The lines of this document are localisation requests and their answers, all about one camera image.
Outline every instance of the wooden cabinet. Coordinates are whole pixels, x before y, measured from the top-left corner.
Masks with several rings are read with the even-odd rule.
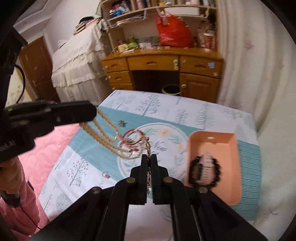
[[[108,73],[110,84],[131,84],[131,78],[128,71],[119,71]]]
[[[220,78],[221,62],[209,58],[181,56],[180,72]]]
[[[133,84],[110,84],[112,90],[133,90]]]
[[[178,61],[178,55],[144,55],[128,57],[130,70],[178,70],[174,61]]]
[[[107,73],[114,71],[128,70],[128,64],[125,58],[115,58],[102,61],[104,69]]]
[[[218,88],[219,79],[195,74],[180,74],[181,96],[216,102]]]

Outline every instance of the pink blanket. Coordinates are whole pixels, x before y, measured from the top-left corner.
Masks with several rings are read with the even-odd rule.
[[[56,127],[48,135],[37,138],[35,140],[36,147],[33,150],[19,156],[26,180],[29,180],[34,187],[39,210],[40,228],[46,226],[49,220],[38,197],[53,166],[78,129],[78,124]]]

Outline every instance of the printed flower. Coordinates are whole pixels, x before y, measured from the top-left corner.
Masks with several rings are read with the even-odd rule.
[[[162,130],[160,130],[160,131],[158,132],[158,134],[159,134],[161,137],[167,137],[167,136],[170,134],[170,132],[169,132],[168,129],[162,129]]]
[[[178,151],[181,151],[184,149],[183,145],[182,144],[179,144],[178,147],[177,147]]]

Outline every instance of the wooden door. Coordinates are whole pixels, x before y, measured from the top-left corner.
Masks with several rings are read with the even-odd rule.
[[[215,103],[219,81],[196,74],[180,74],[181,96]]]
[[[24,47],[20,52],[19,59],[37,96],[41,99],[60,102],[52,85],[52,60],[43,36]]]

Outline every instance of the black cable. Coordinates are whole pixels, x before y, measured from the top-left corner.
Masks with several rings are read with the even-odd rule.
[[[19,71],[21,72],[21,74],[22,74],[22,83],[23,83],[23,85],[22,85],[22,93],[20,94],[20,97],[18,98],[18,100],[17,100],[17,102],[16,102],[16,103],[18,103],[18,102],[20,101],[20,98],[22,97],[22,95],[23,95],[24,92],[25,92],[25,87],[26,87],[26,77],[25,77],[24,71],[22,70],[22,68],[21,68],[19,65],[16,64],[15,67],[16,67],[17,69],[19,69]]]
[[[38,225],[33,221],[33,219],[31,219],[31,217],[30,217],[30,216],[24,211],[24,209],[22,208],[21,205],[20,205],[20,207],[21,207],[22,211],[24,212],[24,214],[26,214],[27,217],[33,222],[33,224],[34,224],[39,230],[41,230],[41,228],[38,227]]]

